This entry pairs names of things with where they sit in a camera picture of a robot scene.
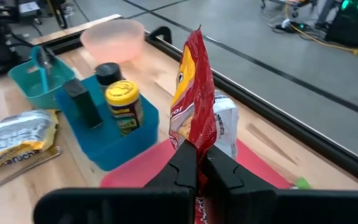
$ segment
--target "blue brush handle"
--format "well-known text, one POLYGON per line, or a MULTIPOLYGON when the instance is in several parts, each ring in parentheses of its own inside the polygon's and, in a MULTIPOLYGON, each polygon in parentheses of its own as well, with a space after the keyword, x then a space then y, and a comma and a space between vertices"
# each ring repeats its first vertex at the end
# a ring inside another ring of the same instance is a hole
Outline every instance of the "blue brush handle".
POLYGON ((46 93, 48 92, 47 69, 41 62, 41 50, 43 49, 40 46, 33 47, 31 49, 31 59, 40 71, 42 88, 44 89, 44 93, 46 93))

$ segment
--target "red cutting board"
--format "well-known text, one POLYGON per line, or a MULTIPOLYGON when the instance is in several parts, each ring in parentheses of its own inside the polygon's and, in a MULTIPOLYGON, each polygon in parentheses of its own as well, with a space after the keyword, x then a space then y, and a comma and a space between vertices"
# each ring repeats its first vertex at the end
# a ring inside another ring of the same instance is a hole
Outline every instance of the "red cutting board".
MULTIPOLYGON (((277 188, 288 189, 290 184, 266 162, 237 140, 236 161, 277 188)), ((100 187, 143 187, 155 177, 175 153, 169 139, 139 154, 106 174, 100 187)))

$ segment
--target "red snack bag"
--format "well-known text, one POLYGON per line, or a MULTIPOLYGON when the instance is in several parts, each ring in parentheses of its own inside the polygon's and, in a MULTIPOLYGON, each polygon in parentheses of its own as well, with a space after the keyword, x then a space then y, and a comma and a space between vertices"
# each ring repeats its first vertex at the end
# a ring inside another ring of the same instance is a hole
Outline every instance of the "red snack bag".
MULTIPOLYGON (((171 103, 170 140, 175 149, 189 140, 197 149, 198 162, 216 140, 213 111, 214 82, 200 28, 185 42, 171 103)), ((205 176, 198 175, 200 187, 205 176)))

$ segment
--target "yellow jar lid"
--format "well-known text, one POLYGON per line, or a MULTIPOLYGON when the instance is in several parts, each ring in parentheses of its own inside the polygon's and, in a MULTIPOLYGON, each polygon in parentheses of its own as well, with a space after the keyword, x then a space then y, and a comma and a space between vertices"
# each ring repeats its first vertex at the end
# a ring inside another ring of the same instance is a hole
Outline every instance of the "yellow jar lid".
POLYGON ((138 99, 140 93, 136 83, 128 80, 115 82, 106 89, 106 100, 113 106, 124 106, 138 99))

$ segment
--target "wooden table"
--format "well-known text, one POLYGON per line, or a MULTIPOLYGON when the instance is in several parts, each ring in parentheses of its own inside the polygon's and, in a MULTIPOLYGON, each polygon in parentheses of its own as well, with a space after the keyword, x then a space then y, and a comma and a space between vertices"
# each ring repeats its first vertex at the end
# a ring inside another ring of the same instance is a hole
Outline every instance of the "wooden table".
MULTIPOLYGON (((34 40, 45 42, 86 29, 118 15, 34 40)), ((76 71, 79 79, 93 74, 97 63, 84 49, 59 55, 76 71)), ((168 138, 170 102, 175 91, 178 62, 146 44, 143 55, 121 65, 123 75, 135 81, 142 94, 160 112, 159 141, 168 138)), ((358 189, 358 180, 301 142, 284 133, 248 107, 239 108, 238 138, 290 182, 304 177, 315 189, 358 189)), ((15 83, 0 77, 0 119, 30 110, 15 83)), ((60 115, 56 145, 63 154, 0 187, 0 224, 32 223, 32 209, 47 192, 62 187, 97 187, 105 172, 82 153, 64 115, 60 115)))

